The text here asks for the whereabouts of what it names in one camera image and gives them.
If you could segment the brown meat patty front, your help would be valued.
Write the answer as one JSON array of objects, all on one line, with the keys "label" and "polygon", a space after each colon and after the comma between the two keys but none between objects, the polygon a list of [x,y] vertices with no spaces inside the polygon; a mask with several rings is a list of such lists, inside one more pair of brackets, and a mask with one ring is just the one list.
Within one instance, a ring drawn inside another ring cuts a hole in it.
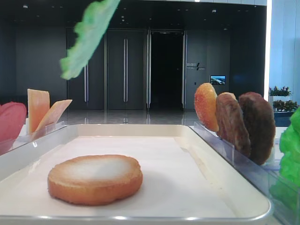
[{"label": "brown meat patty front", "polygon": [[241,107],[234,94],[223,92],[217,96],[215,115],[219,126],[217,135],[231,143],[238,152],[250,157],[249,134],[244,124]]}]

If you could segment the brown meat patty back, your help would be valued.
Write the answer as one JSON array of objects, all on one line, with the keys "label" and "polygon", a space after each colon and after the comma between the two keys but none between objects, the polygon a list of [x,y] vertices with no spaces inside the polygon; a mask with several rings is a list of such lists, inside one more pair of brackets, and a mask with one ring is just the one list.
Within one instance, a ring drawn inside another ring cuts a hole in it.
[{"label": "brown meat patty back", "polygon": [[273,108],[260,94],[247,92],[238,100],[251,144],[250,159],[263,165],[270,157],[276,126]]}]

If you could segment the clear holder with cheese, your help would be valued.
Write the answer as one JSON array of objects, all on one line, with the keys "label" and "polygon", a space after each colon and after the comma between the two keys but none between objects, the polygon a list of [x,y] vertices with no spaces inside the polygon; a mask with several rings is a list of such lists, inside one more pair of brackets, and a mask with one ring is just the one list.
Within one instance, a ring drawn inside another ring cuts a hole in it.
[{"label": "clear holder with cheese", "polygon": [[51,132],[54,132],[60,128],[63,128],[65,126],[66,126],[66,123],[64,121],[59,121],[54,124],[46,125],[44,128],[42,128],[36,132],[30,133],[29,132],[29,119],[26,118],[25,124],[23,125],[23,127],[20,131],[20,134],[13,144],[13,148],[17,148],[26,143],[30,143],[40,137],[43,137],[43,136],[45,136]]}]

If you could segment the orange cheese slice back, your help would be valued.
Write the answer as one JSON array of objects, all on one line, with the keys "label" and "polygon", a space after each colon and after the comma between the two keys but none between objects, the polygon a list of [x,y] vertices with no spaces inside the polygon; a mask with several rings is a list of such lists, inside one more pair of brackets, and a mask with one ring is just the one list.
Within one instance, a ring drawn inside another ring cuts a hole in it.
[{"label": "orange cheese slice back", "polygon": [[50,109],[50,95],[48,91],[33,89],[27,89],[27,95],[29,133],[33,133]]}]

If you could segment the upright bread slice right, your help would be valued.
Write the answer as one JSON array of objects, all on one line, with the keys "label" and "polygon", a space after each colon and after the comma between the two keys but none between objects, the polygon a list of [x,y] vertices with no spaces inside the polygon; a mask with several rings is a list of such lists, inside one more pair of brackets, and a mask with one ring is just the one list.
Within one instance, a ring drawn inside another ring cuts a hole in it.
[{"label": "upright bread slice right", "polygon": [[210,131],[217,132],[219,130],[216,112],[217,94],[214,87],[210,83],[201,84],[194,96],[195,112],[199,121]]}]

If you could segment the round bread slice on tray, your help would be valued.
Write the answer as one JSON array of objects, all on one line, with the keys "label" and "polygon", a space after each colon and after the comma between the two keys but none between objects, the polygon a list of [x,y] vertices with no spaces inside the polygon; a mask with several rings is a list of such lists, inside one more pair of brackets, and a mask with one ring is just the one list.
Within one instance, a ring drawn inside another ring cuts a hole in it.
[{"label": "round bread slice on tray", "polygon": [[51,197],[76,205],[106,205],[140,189],[139,162],[124,155],[87,155],[57,164],[48,174]]}]

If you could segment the orange cheese slice front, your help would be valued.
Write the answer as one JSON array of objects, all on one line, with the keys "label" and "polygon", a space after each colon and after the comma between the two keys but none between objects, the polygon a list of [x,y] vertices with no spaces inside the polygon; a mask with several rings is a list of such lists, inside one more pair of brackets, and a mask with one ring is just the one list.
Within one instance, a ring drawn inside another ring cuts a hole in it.
[{"label": "orange cheese slice front", "polygon": [[31,136],[32,140],[35,140],[45,134],[45,127],[56,124],[63,112],[67,109],[67,107],[71,104],[71,99],[61,100],[55,102],[49,111],[42,118],[39,123],[36,131]]}]

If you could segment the clear holder right side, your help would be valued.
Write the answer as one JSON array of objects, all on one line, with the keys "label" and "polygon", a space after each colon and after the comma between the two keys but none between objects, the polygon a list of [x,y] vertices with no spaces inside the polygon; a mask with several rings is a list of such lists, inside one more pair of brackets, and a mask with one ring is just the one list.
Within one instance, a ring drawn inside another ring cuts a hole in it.
[{"label": "clear holder right side", "polygon": [[280,222],[284,225],[300,223],[300,188],[279,174],[278,160],[267,165],[257,165],[200,122],[194,123],[194,131],[255,188],[271,199],[275,217]]}]

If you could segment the brown meat patty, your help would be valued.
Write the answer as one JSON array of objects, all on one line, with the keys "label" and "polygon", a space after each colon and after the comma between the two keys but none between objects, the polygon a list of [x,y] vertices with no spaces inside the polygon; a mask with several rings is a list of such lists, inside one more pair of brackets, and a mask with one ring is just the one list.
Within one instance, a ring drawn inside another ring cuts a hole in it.
[{"label": "brown meat patty", "polygon": [[270,157],[276,126],[273,108],[260,94],[247,92],[238,100],[251,144],[250,159],[263,165]]},{"label": "brown meat patty", "polygon": [[215,115],[219,126],[217,135],[231,143],[238,152],[250,157],[249,134],[244,124],[241,107],[234,94],[223,92],[217,96]]}]

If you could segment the green lettuce leaf right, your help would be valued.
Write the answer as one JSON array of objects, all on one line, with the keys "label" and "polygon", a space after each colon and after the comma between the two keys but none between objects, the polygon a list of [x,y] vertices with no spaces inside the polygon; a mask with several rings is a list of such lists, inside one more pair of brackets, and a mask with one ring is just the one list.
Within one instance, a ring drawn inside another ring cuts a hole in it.
[{"label": "green lettuce leaf right", "polygon": [[270,192],[288,208],[296,210],[300,198],[300,110],[290,117],[290,126],[281,134],[279,149],[284,154],[280,161],[279,178]]}]

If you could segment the green lettuce leaf airborne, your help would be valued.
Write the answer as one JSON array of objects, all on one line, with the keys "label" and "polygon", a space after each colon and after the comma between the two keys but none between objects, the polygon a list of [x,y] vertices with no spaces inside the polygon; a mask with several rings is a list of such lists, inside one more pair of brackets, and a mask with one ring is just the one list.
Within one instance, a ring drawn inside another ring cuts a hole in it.
[{"label": "green lettuce leaf airborne", "polygon": [[105,34],[119,3],[119,0],[102,0],[87,6],[82,20],[74,26],[77,34],[75,44],[60,60],[61,78],[70,80],[80,75]]}]

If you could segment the red tomato slice front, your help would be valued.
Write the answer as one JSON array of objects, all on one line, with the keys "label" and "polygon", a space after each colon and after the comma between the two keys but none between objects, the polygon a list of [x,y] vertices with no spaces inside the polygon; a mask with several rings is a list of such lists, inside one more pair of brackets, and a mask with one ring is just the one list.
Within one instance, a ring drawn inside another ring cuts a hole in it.
[{"label": "red tomato slice front", "polygon": [[25,123],[27,115],[23,103],[9,102],[0,106],[0,141],[14,140]]}]

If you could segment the white rectangular tray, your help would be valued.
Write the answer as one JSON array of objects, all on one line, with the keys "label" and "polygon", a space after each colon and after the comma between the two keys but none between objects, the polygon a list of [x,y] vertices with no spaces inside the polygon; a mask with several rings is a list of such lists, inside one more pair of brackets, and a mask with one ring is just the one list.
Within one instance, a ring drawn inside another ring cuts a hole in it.
[{"label": "white rectangular tray", "polygon": [[[138,193],[97,207],[49,196],[56,164],[102,154],[138,160]],[[3,225],[264,225],[272,213],[263,193],[183,125],[69,125],[0,157]]]}]

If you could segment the flower planter box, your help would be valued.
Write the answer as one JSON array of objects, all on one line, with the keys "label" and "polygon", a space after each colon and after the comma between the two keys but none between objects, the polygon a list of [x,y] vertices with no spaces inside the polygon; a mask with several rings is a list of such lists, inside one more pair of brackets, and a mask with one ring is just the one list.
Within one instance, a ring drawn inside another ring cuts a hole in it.
[{"label": "flower planter box", "polygon": [[299,108],[297,101],[293,101],[289,87],[269,87],[269,103],[273,107],[274,120],[277,127],[288,127],[290,117]]}]

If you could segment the wall monitor screen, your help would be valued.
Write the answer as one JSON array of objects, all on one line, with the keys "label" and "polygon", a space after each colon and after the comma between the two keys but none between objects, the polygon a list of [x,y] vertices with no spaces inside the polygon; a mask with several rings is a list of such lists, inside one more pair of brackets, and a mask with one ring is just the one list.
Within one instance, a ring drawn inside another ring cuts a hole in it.
[{"label": "wall monitor screen", "polygon": [[211,75],[210,84],[212,85],[225,85],[226,76],[225,75]]}]

